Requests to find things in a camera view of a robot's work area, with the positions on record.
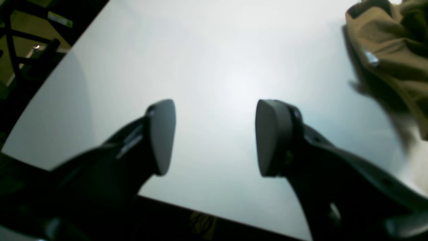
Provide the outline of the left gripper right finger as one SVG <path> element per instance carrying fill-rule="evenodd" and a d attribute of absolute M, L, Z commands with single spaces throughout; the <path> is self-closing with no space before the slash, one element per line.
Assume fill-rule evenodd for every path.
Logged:
<path fill-rule="evenodd" d="M 334 146 L 299 109 L 260 99 L 255 135 L 263 177 L 286 177 L 314 241 L 426 241 L 427 197 Z"/>

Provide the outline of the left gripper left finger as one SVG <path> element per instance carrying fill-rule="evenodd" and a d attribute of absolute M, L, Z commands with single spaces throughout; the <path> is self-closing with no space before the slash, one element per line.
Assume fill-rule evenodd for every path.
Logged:
<path fill-rule="evenodd" d="M 156 102 L 101 145 L 1 195 L 1 226 L 45 241 L 118 240 L 141 187 L 170 166 L 172 99 Z"/>

